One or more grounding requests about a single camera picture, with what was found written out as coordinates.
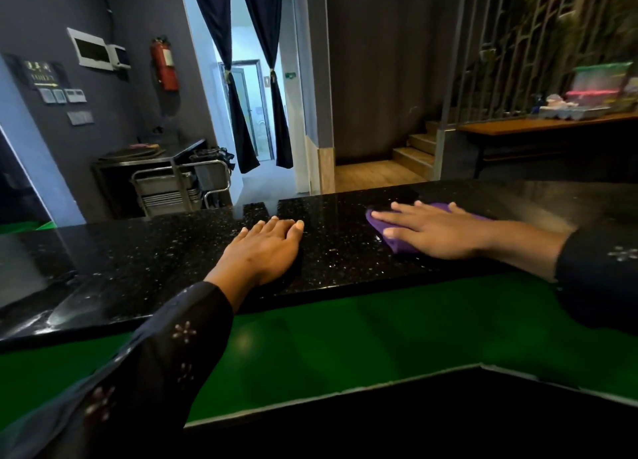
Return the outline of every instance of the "wooden stair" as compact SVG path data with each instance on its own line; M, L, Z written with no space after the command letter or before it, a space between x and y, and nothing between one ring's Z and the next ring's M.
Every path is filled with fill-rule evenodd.
M392 150L392 159L426 180L430 180L435 165L436 130L438 123L426 122L427 133L408 136L408 146Z

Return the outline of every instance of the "red fire extinguisher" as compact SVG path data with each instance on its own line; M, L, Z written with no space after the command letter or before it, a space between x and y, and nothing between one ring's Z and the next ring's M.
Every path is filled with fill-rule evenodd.
M179 91L173 54L170 51L170 44L166 36L153 39L153 42L151 42L151 56L155 62L159 84L164 88L164 91Z

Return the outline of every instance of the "doorway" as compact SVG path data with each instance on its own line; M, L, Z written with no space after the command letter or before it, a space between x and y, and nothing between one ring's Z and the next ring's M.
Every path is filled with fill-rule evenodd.
M221 80L224 82L226 104L228 102L228 85L224 79L224 66L219 63ZM239 103L246 119L255 155L260 162L274 160L272 139L270 137L270 120L264 91L265 80L259 60L235 60L230 68L237 86Z

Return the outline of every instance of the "floral embroidered sleeve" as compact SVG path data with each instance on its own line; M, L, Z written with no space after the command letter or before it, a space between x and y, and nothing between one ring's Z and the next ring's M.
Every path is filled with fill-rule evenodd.
M217 286L190 286L105 366L10 425L0 435L0 456L166 456L224 353L232 322Z
M574 319L638 334L638 226L577 230L558 257L556 279Z

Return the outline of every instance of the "curtain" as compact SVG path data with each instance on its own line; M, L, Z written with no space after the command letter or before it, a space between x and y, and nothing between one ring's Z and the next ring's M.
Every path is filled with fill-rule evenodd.
M266 62L270 67L270 93L275 126L275 144L277 146L277 166L292 168L292 150L286 114L281 102L279 82L275 76L275 61L279 46L279 28L281 26L281 0L246 0L250 18L253 21L257 38L262 46Z
M232 65L232 37L230 30L230 0L197 0L203 19L211 32L212 40L217 46L221 62L224 64L224 77L228 85L228 106L230 122L233 129L237 165L242 173L250 172L259 166L255 150L246 125L246 118L239 103L235 80L230 73Z

